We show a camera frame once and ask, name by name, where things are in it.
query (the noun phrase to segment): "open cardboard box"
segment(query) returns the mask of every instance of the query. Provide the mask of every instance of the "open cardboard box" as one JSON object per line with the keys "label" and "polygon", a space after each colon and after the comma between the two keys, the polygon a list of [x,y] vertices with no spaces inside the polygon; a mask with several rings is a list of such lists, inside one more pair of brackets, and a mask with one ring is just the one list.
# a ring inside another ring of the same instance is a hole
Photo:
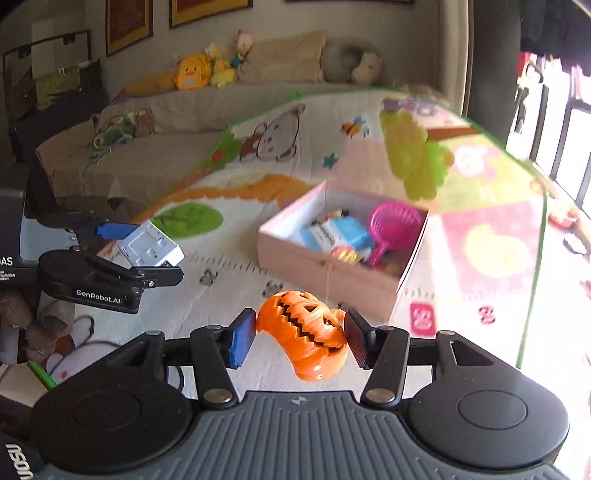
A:
{"label": "open cardboard box", "polygon": [[259,263],[269,272],[300,286],[311,294],[341,301],[363,315],[387,322],[394,310],[398,291],[413,266],[423,241],[428,211],[417,209],[423,216],[423,229],[417,243],[394,252],[402,267],[399,278],[364,265],[352,265],[294,243],[297,232],[310,226],[322,213],[337,208],[367,224],[371,212],[390,197],[350,189],[335,181],[325,181],[283,209],[259,228]]}

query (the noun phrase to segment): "pink plastic sieve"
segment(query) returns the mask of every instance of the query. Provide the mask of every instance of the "pink plastic sieve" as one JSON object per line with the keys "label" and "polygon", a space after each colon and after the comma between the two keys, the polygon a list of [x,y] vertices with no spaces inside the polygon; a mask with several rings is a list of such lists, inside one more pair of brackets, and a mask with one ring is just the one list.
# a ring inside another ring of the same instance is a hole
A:
{"label": "pink plastic sieve", "polygon": [[379,205],[368,222],[369,233],[377,243],[369,266],[374,267],[386,250],[402,250],[414,245],[422,227],[423,220],[417,209],[401,202]]}

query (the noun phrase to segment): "blanket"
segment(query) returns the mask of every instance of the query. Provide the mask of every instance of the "blanket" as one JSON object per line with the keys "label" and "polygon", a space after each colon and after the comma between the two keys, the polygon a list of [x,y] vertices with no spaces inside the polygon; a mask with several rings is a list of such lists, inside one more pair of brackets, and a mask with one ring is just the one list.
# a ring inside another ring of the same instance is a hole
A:
{"label": "blanket", "polygon": [[[98,115],[93,118],[95,121],[98,123]],[[95,126],[95,133],[96,137],[89,145],[90,163],[98,163],[118,145],[154,133],[154,117],[150,109],[116,115],[104,127]]]}
{"label": "blanket", "polygon": [[[180,244],[183,282],[146,290],[136,316],[76,306],[80,320],[69,348],[48,360],[52,377],[64,381],[146,330],[178,338],[211,323],[228,325],[243,308],[258,310],[269,295],[297,288],[258,265],[257,231],[326,178],[430,211],[391,325],[423,337],[453,329],[520,364],[545,225],[545,196],[530,188],[534,172],[441,106],[370,90],[300,98],[228,129],[194,173],[136,218],[153,219]],[[113,246],[103,254],[125,265]],[[334,307],[345,299],[326,300]],[[190,371],[170,373],[186,396],[196,395]],[[349,355],[331,379],[304,382],[266,333],[256,336],[244,366],[230,372],[240,395],[358,395],[368,374]],[[408,394],[429,382],[430,372],[407,380]]]}

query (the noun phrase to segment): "pumpkin carved mouth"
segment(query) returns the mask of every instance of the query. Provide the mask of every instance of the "pumpkin carved mouth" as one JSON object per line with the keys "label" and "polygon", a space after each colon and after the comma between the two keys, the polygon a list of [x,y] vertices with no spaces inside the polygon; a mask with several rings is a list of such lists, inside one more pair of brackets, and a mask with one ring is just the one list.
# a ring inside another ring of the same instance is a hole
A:
{"label": "pumpkin carved mouth", "polygon": [[[289,308],[289,305],[285,305],[282,302],[278,302],[277,306],[282,308],[281,314],[285,317],[286,321],[288,321],[289,323],[291,323],[295,328],[297,328],[297,334],[300,337],[306,337],[306,339],[309,342],[312,342],[314,345],[322,347],[322,348],[327,348],[329,350],[329,353],[337,353],[339,352],[342,348],[343,345],[341,346],[326,346],[324,344],[324,342],[318,342],[315,338],[314,338],[314,334],[310,333],[310,332],[306,332],[304,330],[304,326],[297,321],[297,319],[291,317],[290,313],[287,311],[287,309]],[[323,322],[325,325],[332,325],[332,323],[330,322],[329,319],[324,318]]]}

